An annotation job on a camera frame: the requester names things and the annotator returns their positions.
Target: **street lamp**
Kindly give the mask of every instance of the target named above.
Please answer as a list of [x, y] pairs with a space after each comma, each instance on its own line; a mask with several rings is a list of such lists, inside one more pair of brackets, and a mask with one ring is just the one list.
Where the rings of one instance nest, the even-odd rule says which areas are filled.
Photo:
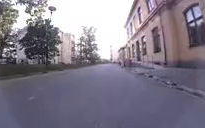
[[56, 7], [54, 7], [54, 6], [49, 6], [49, 7], [48, 7], [48, 10], [50, 10], [51, 16], [52, 16], [53, 12], [55, 12], [57, 9], [56, 9]]
[[[54, 7], [54, 6], [49, 6], [48, 7], [48, 10], [50, 11], [50, 13], [51, 13], [51, 15], [50, 15], [50, 21], [49, 21], [49, 23], [51, 23], [51, 17], [52, 17], [52, 14], [53, 14], [53, 12], [55, 12], [57, 9], [56, 9], [56, 7]], [[46, 66], [48, 66], [48, 35], [46, 35], [47, 36], [47, 43], [46, 43]]]

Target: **window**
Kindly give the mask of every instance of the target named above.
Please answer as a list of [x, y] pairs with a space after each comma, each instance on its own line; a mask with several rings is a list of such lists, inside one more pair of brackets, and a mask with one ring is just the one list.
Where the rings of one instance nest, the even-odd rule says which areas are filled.
[[128, 58], [131, 58], [131, 49], [128, 47]]
[[147, 54], [147, 48], [146, 48], [146, 37], [142, 37], [142, 55], [145, 56]]
[[161, 52], [160, 35], [159, 35], [158, 27], [155, 27], [152, 30], [152, 35], [153, 35], [154, 53]]
[[134, 21], [134, 24], [133, 24], [133, 26], [134, 26], [134, 31], [133, 31], [133, 33], [135, 33], [136, 30], [137, 30], [137, 21], [136, 21], [135, 16], [133, 17], [133, 21]]
[[148, 11], [151, 12], [155, 8], [154, 0], [146, 0]]
[[190, 47], [205, 44], [205, 23], [198, 4], [190, 6], [185, 12]]
[[128, 36], [128, 38], [129, 38], [129, 28], [127, 28], [127, 36]]
[[135, 58], [135, 45], [132, 44], [132, 58]]
[[138, 17], [139, 17], [139, 24], [142, 23], [142, 14], [141, 14], [141, 8], [138, 8]]
[[130, 31], [131, 31], [131, 35], [133, 35], [133, 25], [132, 25], [132, 23], [130, 23]]

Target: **street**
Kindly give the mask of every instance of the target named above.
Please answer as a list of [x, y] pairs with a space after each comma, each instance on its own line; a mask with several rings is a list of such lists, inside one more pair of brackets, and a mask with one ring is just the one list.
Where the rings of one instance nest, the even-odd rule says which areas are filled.
[[205, 101], [95, 65], [0, 81], [0, 128], [205, 128]]

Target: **sidewalk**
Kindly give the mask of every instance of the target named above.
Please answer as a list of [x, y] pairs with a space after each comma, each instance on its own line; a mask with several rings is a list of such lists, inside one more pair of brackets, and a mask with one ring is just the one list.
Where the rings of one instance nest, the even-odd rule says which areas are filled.
[[182, 68], [148, 69], [143, 67], [126, 68], [130, 72], [161, 82], [167, 87], [185, 92], [205, 100], [205, 70]]
[[150, 71], [149, 74], [175, 81], [189, 88], [205, 91], [205, 69], [165, 68]]

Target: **curb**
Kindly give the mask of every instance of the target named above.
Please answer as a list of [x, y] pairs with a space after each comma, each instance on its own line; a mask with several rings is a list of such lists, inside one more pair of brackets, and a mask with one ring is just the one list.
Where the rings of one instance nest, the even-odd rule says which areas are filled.
[[184, 92], [184, 93], [192, 95], [194, 97], [198, 97], [198, 98], [203, 99], [205, 101], [205, 91], [189, 88], [187, 86], [180, 85], [175, 81], [161, 79], [161, 78], [159, 78], [157, 76], [154, 76], [154, 75], [151, 75], [149, 73], [137, 73], [137, 75], [145, 76], [145, 77], [147, 77], [149, 79], [152, 79], [154, 81], [161, 82], [162, 84], [166, 85], [169, 88], [173, 88], [175, 90]]

